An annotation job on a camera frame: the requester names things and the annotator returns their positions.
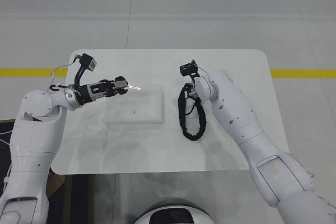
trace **gray floor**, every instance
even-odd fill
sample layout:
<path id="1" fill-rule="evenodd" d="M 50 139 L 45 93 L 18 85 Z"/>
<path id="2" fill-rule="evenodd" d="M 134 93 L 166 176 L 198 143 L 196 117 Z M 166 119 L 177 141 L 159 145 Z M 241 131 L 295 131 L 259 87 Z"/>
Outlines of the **gray floor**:
<path id="1" fill-rule="evenodd" d="M 336 80 L 274 79 L 290 152 L 336 205 Z M 165 198 L 184 198 L 216 223 L 282 223 L 246 170 L 95 175 L 95 223 L 131 223 Z"/>
<path id="2" fill-rule="evenodd" d="M 54 68 L 77 49 L 126 48 L 259 49 L 274 69 L 336 69 L 336 0 L 0 0 L 0 68 Z M 0 120 L 47 81 L 0 78 Z M 290 152 L 336 205 L 336 80 L 274 86 Z M 282 222 L 248 171 L 98 175 L 94 183 L 96 223 L 130 223 L 167 197 L 196 203 L 217 223 Z"/>

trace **yellow floor line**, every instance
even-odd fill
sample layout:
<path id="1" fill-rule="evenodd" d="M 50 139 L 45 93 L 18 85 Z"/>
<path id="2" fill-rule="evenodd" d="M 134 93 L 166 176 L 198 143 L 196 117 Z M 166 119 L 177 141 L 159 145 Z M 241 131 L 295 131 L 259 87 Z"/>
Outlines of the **yellow floor line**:
<path id="1" fill-rule="evenodd" d="M 336 78 L 336 70 L 271 69 L 273 78 Z"/>
<path id="2" fill-rule="evenodd" d="M 0 68 L 0 77 L 50 77 L 52 68 Z M 62 68 L 56 71 L 56 77 L 66 77 L 67 69 Z"/>
<path id="3" fill-rule="evenodd" d="M 0 68 L 0 77 L 49 77 L 52 68 Z M 273 78 L 336 78 L 336 70 L 271 69 Z M 67 69 L 58 69 L 56 77 L 65 77 Z"/>

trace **white tabletop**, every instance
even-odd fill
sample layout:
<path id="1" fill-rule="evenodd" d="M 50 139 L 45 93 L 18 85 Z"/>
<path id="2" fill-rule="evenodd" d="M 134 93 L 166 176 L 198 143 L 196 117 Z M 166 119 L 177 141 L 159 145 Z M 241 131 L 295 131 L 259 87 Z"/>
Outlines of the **white tabletop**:
<path id="1" fill-rule="evenodd" d="M 110 98 L 69 111 L 62 144 L 52 163 L 58 174 L 248 169 L 239 148 L 212 115 L 209 102 L 204 103 L 204 136 L 192 142 L 182 135 L 177 103 L 181 88 L 190 78 L 180 75 L 179 66 L 193 58 L 207 72 L 228 69 L 234 84 L 252 103 L 266 133 L 288 152 L 268 61 L 259 50 L 78 50 L 70 62 L 75 54 L 82 53 L 97 61 L 95 70 L 83 75 L 82 85 L 124 76 L 135 86 L 161 86 L 165 122 L 107 126 L 102 118 Z M 68 68 L 66 85 L 73 83 L 79 67 L 75 63 Z M 187 123 L 197 124 L 198 120 L 192 115 Z"/>

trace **metal key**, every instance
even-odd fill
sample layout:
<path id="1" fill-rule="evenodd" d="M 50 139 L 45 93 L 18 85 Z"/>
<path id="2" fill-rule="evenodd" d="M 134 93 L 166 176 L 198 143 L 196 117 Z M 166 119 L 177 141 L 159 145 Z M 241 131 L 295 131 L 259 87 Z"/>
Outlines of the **metal key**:
<path id="1" fill-rule="evenodd" d="M 134 90 L 140 90 L 141 88 L 132 86 L 131 84 L 128 84 L 128 88 L 134 89 Z"/>

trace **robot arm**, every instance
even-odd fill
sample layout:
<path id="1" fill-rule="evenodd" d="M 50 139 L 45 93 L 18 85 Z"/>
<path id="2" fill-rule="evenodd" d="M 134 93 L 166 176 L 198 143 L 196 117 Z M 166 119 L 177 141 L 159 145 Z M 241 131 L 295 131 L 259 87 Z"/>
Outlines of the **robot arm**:
<path id="1" fill-rule="evenodd" d="M 336 213 L 314 192 L 308 173 L 271 141 L 227 70 L 196 77 L 195 91 L 202 102 L 211 101 L 214 116 L 247 159 L 259 192 L 285 223 L 336 223 Z"/>
<path id="2" fill-rule="evenodd" d="M 129 84 L 123 77 L 81 86 L 83 72 L 93 71 L 96 62 L 87 54 L 76 58 L 81 68 L 74 85 L 52 85 L 53 94 L 36 90 L 22 99 L 10 139 L 12 169 L 0 197 L 0 223 L 46 223 L 49 208 L 46 182 L 61 145 L 67 110 L 74 111 L 101 97 L 128 91 Z M 49 116 L 50 121 L 33 120 Z"/>

